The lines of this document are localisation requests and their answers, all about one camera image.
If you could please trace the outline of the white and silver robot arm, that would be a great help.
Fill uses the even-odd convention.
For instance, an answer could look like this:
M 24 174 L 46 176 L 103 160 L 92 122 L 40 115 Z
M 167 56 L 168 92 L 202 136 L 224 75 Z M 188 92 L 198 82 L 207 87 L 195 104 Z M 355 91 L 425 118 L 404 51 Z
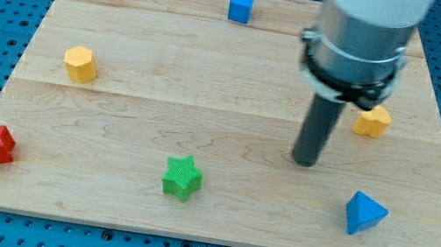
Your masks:
M 291 152 L 299 166 L 319 159 L 344 106 L 369 111 L 399 81 L 416 26 L 434 0 L 323 0 L 304 29 L 301 73 L 314 97 Z

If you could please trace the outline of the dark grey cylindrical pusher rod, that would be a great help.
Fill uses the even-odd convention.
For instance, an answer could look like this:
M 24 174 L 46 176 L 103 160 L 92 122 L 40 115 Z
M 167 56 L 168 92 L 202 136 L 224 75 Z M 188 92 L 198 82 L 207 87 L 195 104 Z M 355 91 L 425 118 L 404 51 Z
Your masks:
M 320 95 L 313 97 L 291 152 L 296 164 L 304 167 L 316 164 L 344 107 L 342 102 L 326 101 Z

